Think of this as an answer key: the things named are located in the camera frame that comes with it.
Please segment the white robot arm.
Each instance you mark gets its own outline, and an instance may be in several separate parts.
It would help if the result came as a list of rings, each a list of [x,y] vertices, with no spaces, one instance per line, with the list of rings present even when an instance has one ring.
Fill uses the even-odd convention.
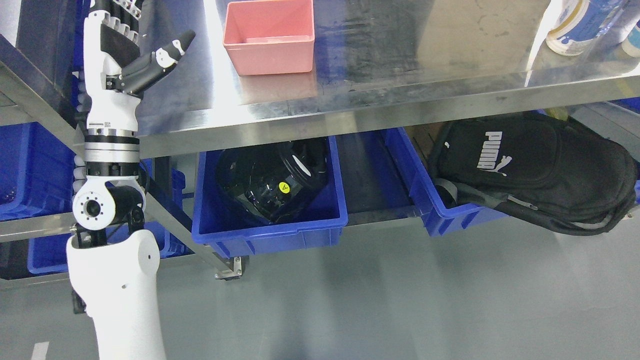
[[[101,360],[164,360],[158,310],[160,253],[146,230],[140,142],[132,127],[91,124],[84,137],[85,183],[71,209],[76,232],[66,257],[75,301],[94,323]]]

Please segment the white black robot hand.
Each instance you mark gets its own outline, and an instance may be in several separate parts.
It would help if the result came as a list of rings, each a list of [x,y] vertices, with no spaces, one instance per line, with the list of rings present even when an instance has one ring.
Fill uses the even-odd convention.
[[[144,93],[169,75],[185,56],[195,32],[142,53],[141,0],[90,0],[83,22],[83,73],[91,100],[87,129],[138,131],[137,108]]]

